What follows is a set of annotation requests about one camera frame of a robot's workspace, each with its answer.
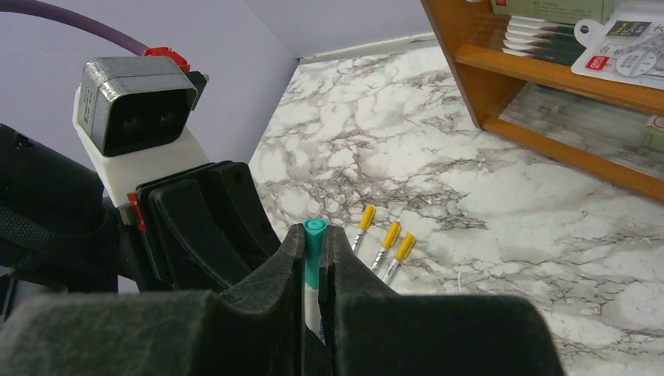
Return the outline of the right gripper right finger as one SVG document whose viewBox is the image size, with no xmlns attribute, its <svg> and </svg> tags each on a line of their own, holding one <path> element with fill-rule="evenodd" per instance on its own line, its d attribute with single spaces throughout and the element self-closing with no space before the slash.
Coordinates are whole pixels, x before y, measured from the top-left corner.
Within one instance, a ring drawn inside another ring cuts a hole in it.
<svg viewBox="0 0 664 376">
<path fill-rule="evenodd" d="M 562 375 L 550 330 L 513 295 L 401 295 L 327 228 L 319 303 L 336 375 Z"/>
</svg>

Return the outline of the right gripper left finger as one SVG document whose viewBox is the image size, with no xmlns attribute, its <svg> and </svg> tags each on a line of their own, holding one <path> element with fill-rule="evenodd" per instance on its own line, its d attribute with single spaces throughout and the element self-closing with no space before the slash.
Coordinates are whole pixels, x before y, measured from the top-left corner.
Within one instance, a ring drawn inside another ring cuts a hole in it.
<svg viewBox="0 0 664 376">
<path fill-rule="evenodd" d="M 4 375 L 301 375 L 305 235 L 222 293 L 43 295 L 1 333 Z"/>
</svg>

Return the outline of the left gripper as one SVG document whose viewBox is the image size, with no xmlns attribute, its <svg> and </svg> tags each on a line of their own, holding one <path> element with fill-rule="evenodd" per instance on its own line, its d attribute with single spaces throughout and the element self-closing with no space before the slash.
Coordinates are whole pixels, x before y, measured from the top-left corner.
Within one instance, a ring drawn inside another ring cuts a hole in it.
<svg viewBox="0 0 664 376">
<path fill-rule="evenodd" d="M 117 208 L 121 276 L 133 280 L 140 292 L 160 291 L 138 196 L 130 191 L 127 198 Z M 280 246 L 245 163 L 203 164 L 194 169 L 194 180 L 153 189 L 149 202 L 177 290 L 225 291 Z"/>
</svg>

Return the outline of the grey pen purple end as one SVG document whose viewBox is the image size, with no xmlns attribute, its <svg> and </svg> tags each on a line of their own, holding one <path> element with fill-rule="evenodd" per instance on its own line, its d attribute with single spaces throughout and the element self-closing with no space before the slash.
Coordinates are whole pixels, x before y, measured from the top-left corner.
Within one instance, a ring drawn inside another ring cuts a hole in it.
<svg viewBox="0 0 664 376">
<path fill-rule="evenodd" d="M 382 281 L 385 284 L 389 285 L 392 282 L 397 269 L 410 255 L 410 252 L 412 251 L 413 246 L 415 245 L 416 242 L 417 240 L 413 234 L 407 233 L 404 236 L 402 242 L 399 245 L 397 252 L 394 255 L 394 258 L 392 259 L 389 267 L 386 269 L 382 277 Z"/>
</svg>

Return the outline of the teal pen cap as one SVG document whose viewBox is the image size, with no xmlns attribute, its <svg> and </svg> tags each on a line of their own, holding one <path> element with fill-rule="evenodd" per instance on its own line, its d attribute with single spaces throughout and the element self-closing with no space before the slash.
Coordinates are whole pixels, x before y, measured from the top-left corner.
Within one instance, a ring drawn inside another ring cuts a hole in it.
<svg viewBox="0 0 664 376">
<path fill-rule="evenodd" d="M 329 223 L 320 218 L 303 222 L 305 233 L 305 283 L 313 290 L 319 289 L 319 261 L 323 238 Z"/>
</svg>

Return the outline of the grey pen teal end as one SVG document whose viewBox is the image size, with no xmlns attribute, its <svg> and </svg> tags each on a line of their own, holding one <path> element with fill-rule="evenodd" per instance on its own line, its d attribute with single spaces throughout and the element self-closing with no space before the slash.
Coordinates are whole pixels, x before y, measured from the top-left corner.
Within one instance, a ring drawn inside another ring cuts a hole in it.
<svg viewBox="0 0 664 376">
<path fill-rule="evenodd" d="M 396 240 L 399 238 L 399 234 L 401 232 L 402 226 L 399 222 L 392 222 L 391 225 L 388 228 L 387 233 L 384 236 L 384 239 L 381 243 L 381 248 L 376 254 L 371 266 L 370 270 L 372 272 L 378 271 L 381 261 L 387 251 L 394 245 Z"/>
</svg>

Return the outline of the grey pen green end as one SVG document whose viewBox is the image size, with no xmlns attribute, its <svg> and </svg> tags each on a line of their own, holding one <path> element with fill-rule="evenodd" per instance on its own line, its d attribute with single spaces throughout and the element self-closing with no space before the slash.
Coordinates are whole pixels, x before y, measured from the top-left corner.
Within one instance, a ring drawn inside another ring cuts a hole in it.
<svg viewBox="0 0 664 376">
<path fill-rule="evenodd" d="M 325 344 L 323 319 L 319 306 L 319 291 L 313 289 L 308 284 L 305 284 L 304 303 L 306 327 L 312 331 L 323 344 Z"/>
</svg>

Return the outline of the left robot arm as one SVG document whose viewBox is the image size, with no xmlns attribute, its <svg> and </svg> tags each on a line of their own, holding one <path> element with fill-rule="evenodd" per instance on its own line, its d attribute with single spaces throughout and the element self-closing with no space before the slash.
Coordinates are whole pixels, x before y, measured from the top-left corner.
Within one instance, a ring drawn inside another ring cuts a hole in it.
<svg viewBox="0 0 664 376">
<path fill-rule="evenodd" d="M 141 292 L 238 284 L 280 246 L 249 167 L 206 163 L 141 178 L 115 208 L 97 173 L 1 127 L 1 264 L 69 292 Z"/>
</svg>

